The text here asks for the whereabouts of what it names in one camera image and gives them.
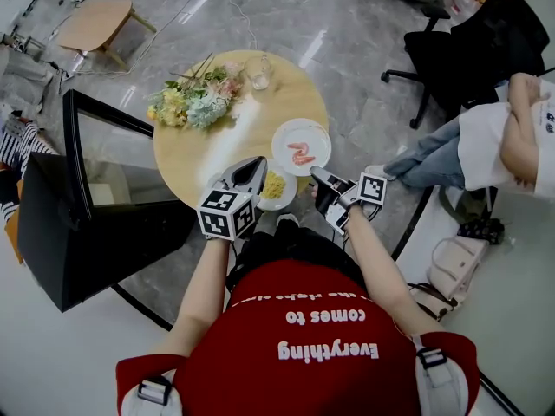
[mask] glass panel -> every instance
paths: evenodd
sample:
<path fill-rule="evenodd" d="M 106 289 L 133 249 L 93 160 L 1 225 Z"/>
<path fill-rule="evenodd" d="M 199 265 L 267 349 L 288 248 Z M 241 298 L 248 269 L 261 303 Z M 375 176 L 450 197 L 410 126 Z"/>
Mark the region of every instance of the glass panel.
<path fill-rule="evenodd" d="M 93 205 L 176 199 L 156 168 L 152 139 L 82 113 L 79 134 Z"/>

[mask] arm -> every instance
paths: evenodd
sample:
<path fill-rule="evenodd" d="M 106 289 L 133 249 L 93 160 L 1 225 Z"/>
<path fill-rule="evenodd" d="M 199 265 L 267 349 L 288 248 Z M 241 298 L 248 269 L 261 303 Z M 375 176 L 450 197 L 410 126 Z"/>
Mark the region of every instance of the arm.
<path fill-rule="evenodd" d="M 222 314 L 229 242 L 209 240 L 187 287 L 177 321 L 153 353 L 189 356 Z"/>
<path fill-rule="evenodd" d="M 401 272 L 383 247 L 362 208 L 354 205 L 346 225 L 372 300 L 382 307 L 408 335 L 444 331 L 415 302 Z"/>
<path fill-rule="evenodd" d="M 523 180 L 525 184 L 536 185 L 539 150 L 535 141 L 530 143 L 525 139 L 513 113 L 509 114 L 505 124 L 499 156 L 505 168 L 517 179 Z"/>
<path fill-rule="evenodd" d="M 509 83 L 511 110 L 520 129 L 522 140 L 530 145 L 536 145 L 532 105 L 541 100 L 539 89 L 539 78 L 524 73 L 513 75 Z"/>

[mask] floor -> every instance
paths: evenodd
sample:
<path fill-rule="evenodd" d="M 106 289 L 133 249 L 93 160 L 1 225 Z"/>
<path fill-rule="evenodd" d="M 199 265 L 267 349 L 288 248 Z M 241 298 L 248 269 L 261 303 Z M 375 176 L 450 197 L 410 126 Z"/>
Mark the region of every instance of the floor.
<path fill-rule="evenodd" d="M 412 68 L 403 50 L 403 35 L 424 29 L 427 20 L 416 3 L 406 0 L 233 0 L 251 19 L 257 49 L 281 55 L 304 68 L 321 92 L 330 117 L 333 154 L 329 169 L 344 178 L 357 179 L 370 163 L 394 157 L 400 146 L 436 129 L 442 111 L 430 103 L 421 128 L 414 131 L 408 121 L 415 116 L 421 87 L 410 81 L 380 81 L 385 68 Z M 63 85 L 62 92 L 76 88 L 97 100 L 146 120 L 145 95 L 162 88 L 170 71 L 185 71 L 214 53 L 255 48 L 247 22 L 228 0 L 133 0 L 138 14 L 158 29 L 152 48 L 128 75 L 79 75 Z M 67 5 L 50 6 L 48 16 L 38 10 L 40 20 L 33 34 L 46 40 L 67 14 Z M 114 41 L 114 48 L 128 63 L 134 63 L 152 38 L 152 33 L 131 20 Z M 47 60 L 73 69 L 79 57 L 49 44 Z M 117 71 L 109 59 L 90 54 L 81 70 L 99 73 Z M 62 100 L 56 85 L 49 89 L 41 126 L 63 152 Z M 384 209 L 373 224 L 389 251 L 399 242 L 420 199 L 419 190 L 390 184 Z M 305 192 L 291 210 L 302 224 L 330 235 Z M 275 217 L 265 218 L 270 227 Z M 124 280 L 121 285 L 169 322 L 177 315 L 180 299 L 204 245 L 194 229 L 187 244 L 175 253 Z"/>

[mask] blue jeans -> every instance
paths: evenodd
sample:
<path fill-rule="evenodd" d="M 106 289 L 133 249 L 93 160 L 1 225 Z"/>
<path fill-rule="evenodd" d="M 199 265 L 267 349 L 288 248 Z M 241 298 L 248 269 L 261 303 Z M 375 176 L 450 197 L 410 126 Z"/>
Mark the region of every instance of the blue jeans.
<path fill-rule="evenodd" d="M 415 188 L 428 186 L 465 187 L 459 160 L 459 118 L 418 140 L 414 149 L 396 157 L 383 170 Z"/>

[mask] scrambled egg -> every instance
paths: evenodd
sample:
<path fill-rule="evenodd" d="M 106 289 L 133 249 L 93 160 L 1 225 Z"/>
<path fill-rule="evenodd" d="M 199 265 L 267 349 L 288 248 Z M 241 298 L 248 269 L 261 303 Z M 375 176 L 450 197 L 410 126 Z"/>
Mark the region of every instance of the scrambled egg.
<path fill-rule="evenodd" d="M 273 171 L 268 171 L 264 189 L 260 193 L 262 198 L 280 198 L 284 194 L 285 179 Z"/>

